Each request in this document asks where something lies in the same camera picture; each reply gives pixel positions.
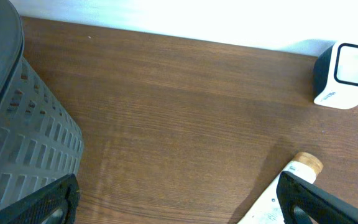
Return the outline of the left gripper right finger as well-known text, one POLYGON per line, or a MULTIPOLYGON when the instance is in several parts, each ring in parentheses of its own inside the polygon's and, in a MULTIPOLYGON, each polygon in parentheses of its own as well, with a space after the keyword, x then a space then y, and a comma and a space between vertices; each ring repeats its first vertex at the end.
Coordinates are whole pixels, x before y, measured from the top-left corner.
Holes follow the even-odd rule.
POLYGON ((358 224, 358 208, 285 171, 276 189, 285 224, 358 224))

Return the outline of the grey plastic mesh basket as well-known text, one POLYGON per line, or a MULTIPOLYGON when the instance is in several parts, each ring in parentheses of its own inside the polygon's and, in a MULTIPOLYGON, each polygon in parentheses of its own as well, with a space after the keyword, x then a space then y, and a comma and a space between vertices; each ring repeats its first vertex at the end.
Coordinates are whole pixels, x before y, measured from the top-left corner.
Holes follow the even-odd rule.
POLYGON ((0 0, 0 210, 79 170, 80 127, 24 58, 18 12, 0 0))

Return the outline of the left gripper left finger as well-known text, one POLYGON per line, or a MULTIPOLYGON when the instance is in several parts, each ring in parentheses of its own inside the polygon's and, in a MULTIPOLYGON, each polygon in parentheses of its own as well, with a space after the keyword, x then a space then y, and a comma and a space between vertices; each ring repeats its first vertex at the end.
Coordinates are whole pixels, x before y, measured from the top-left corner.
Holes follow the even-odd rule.
POLYGON ((80 201, 75 174, 67 174, 0 210, 0 223, 73 224, 80 201))

